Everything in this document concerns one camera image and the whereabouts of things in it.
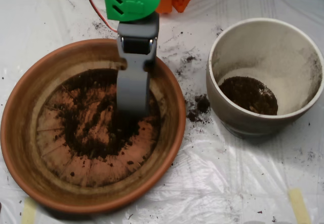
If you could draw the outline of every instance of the wire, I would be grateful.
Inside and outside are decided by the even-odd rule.
[[[96,11],[97,15],[101,18],[101,20],[109,27],[109,29],[111,29],[114,32],[117,32],[116,29],[112,28],[109,23],[106,21],[106,19],[102,16],[102,14],[100,14],[99,10],[97,9],[97,7],[95,6],[95,4],[92,2],[92,0],[89,0],[92,8]]]

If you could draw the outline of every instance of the gray plastic part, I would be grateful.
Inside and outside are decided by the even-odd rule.
[[[148,114],[150,81],[144,66],[155,64],[159,15],[154,12],[141,20],[120,22],[117,31],[119,56],[127,62],[127,69],[120,70],[117,76],[117,108],[144,117]],[[148,51],[148,54],[134,53],[137,51]]]
[[[159,15],[157,12],[133,22],[119,23],[117,32],[121,37],[156,38],[159,31]]]
[[[144,71],[147,62],[154,62],[157,41],[153,40],[149,54],[124,53],[122,39],[117,42],[119,55],[126,59],[127,69],[120,70],[117,76],[117,108],[136,117],[148,114],[149,74]]]

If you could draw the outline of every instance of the masking tape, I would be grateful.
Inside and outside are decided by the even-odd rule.
[[[24,201],[24,210],[22,212],[21,224],[34,224],[36,216],[36,202],[27,197]]]
[[[288,195],[295,213],[297,224],[311,224],[300,189],[289,190]]]

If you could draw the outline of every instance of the white plastic sheet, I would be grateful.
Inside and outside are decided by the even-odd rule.
[[[104,0],[94,2],[104,13]],[[88,0],[0,0],[0,11],[0,116],[17,81],[47,53],[116,37]],[[206,93],[206,62],[217,35],[250,17],[289,22],[324,51],[324,0],[192,0],[185,13],[161,16],[157,52],[186,100]],[[194,59],[186,63],[189,56]],[[213,112],[201,116],[206,124],[187,120],[173,166],[141,199],[83,219],[38,205],[34,223],[297,223],[292,188],[301,190],[312,223],[324,222],[323,107],[321,97],[281,133],[258,140],[234,137]],[[0,223],[21,223],[26,197],[0,155]]]

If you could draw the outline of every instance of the terracotta plant saucer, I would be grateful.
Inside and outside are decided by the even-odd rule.
[[[116,108],[114,40],[62,47],[17,83],[1,123],[5,163],[17,184],[50,208],[95,213],[127,205],[172,164],[185,128],[185,104],[159,59],[151,73],[149,116]]]

